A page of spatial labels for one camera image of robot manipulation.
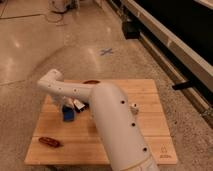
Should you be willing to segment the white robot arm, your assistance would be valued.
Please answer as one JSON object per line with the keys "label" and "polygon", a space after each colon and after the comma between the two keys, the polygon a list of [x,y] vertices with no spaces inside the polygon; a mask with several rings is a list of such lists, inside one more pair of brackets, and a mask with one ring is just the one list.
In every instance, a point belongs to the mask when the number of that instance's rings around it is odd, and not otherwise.
{"label": "white robot arm", "polygon": [[37,85],[53,96],[89,104],[92,118],[114,171],[160,171],[136,118],[127,94],[115,83],[83,84],[61,81],[62,73],[49,70]]}

